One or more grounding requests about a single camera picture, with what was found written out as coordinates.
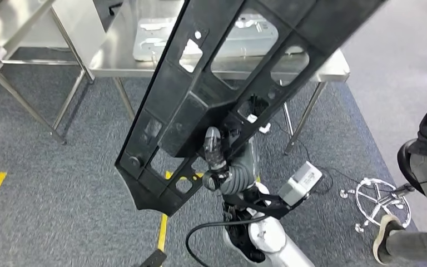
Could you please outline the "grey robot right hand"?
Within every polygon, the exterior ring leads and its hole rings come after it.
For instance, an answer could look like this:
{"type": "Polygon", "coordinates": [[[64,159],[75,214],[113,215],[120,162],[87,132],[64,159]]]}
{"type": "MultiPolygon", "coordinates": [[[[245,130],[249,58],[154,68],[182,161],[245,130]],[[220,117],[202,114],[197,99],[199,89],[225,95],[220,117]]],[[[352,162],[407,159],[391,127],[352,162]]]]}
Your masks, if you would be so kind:
{"type": "Polygon", "coordinates": [[[259,155],[253,137],[233,154],[230,161],[227,160],[226,153],[239,135],[240,130],[235,127],[220,130],[211,126],[207,129],[203,150],[208,171],[203,175],[202,183],[210,191],[233,195],[254,185],[259,175],[259,155]]]}

